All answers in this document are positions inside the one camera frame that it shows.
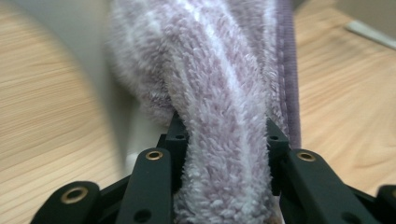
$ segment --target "screw hole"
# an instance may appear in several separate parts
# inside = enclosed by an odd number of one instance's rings
[[[178,134],[178,135],[176,135],[176,139],[182,140],[182,139],[184,139],[184,135]]]
[[[143,209],[134,214],[134,221],[138,223],[145,223],[151,218],[151,212],[148,209]]]
[[[69,189],[61,197],[61,202],[65,204],[78,203],[87,196],[88,190],[84,187],[75,187]]]
[[[352,213],[345,212],[341,215],[341,218],[349,224],[361,224],[361,220]]]
[[[315,161],[316,160],[316,158],[313,155],[311,155],[307,152],[300,152],[297,154],[297,156],[298,156],[298,158],[300,158],[303,161]]]
[[[146,154],[146,159],[150,161],[156,161],[159,160],[162,156],[163,154],[161,153],[161,151],[150,151],[148,154]]]

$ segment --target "plush fabric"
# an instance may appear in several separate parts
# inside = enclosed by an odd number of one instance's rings
[[[275,222],[266,119],[300,144],[288,13],[277,0],[114,1],[118,79],[153,120],[176,110],[190,135],[177,222]]]

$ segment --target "wood grain surface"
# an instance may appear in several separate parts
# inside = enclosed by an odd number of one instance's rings
[[[66,51],[0,1],[0,223],[29,223],[57,188],[105,187],[121,167],[103,112]]]
[[[348,184],[396,184],[396,51],[344,29],[333,0],[295,17],[303,148]],[[0,223],[28,223],[60,186],[121,175],[103,111],[54,38],[0,1]]]
[[[335,2],[296,15],[303,147],[375,195],[396,184],[396,51],[348,32]]]

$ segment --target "fabric fold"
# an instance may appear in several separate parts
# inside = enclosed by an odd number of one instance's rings
[[[290,18],[279,16],[291,11],[279,2],[113,3],[108,46],[118,79],[154,120],[166,124],[176,110],[190,135],[178,223],[275,223],[266,119],[300,141],[298,104],[289,114],[286,90],[296,80],[284,57]]]

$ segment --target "towel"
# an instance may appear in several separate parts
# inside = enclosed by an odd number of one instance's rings
[[[108,48],[141,110],[190,140],[177,223],[277,223],[266,119],[300,145],[288,0],[114,0]]]

